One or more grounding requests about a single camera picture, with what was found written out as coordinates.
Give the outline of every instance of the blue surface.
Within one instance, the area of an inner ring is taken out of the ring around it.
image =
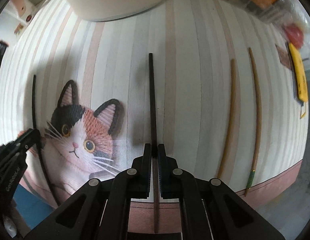
[[[30,229],[37,226],[54,210],[40,198],[29,193],[21,185],[17,186],[14,200],[19,214],[24,218]]]

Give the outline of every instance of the cat print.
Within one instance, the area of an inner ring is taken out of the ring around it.
[[[65,190],[71,195],[90,178],[109,179],[121,171],[115,165],[112,138],[121,109],[117,99],[106,101],[95,111],[82,106],[76,83],[66,83],[47,122],[42,149],[56,192]]]

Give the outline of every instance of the cat head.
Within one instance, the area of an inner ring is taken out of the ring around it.
[[[113,139],[120,103],[111,99],[95,111],[78,102],[77,86],[69,80],[64,86],[46,135],[69,165],[88,172],[108,171],[114,166]]]

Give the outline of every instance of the cat eye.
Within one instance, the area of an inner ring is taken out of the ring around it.
[[[70,136],[70,129],[68,127],[67,124],[63,124],[62,128],[61,128],[61,134],[64,136],[64,137],[68,137]]]
[[[89,153],[92,153],[95,150],[95,144],[91,140],[86,140],[86,141],[84,141],[84,148]]]

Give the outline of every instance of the screw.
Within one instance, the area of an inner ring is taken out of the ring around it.
[[[137,173],[137,170],[135,170],[135,169],[129,169],[129,170],[127,170],[127,174],[128,175],[135,175]]]
[[[181,175],[183,171],[181,169],[173,169],[173,174],[174,175]]]
[[[219,186],[219,185],[221,185],[221,181],[217,178],[214,178],[211,180],[211,184],[214,186]]]
[[[98,185],[98,183],[99,183],[98,179],[91,179],[91,180],[88,182],[88,184],[89,184],[90,186],[92,186],[92,187]]]

